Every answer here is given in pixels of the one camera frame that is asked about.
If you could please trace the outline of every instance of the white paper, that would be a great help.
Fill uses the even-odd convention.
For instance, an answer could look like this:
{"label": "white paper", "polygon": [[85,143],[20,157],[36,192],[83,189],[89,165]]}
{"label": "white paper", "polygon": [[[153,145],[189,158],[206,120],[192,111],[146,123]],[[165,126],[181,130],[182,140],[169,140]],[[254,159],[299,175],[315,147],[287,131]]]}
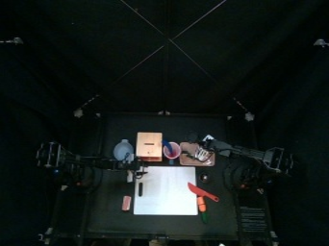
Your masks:
{"label": "white paper", "polygon": [[[139,196],[139,183],[143,183],[143,196]],[[196,185],[194,166],[150,166],[135,184],[134,214],[197,215],[197,195],[188,183]]]}

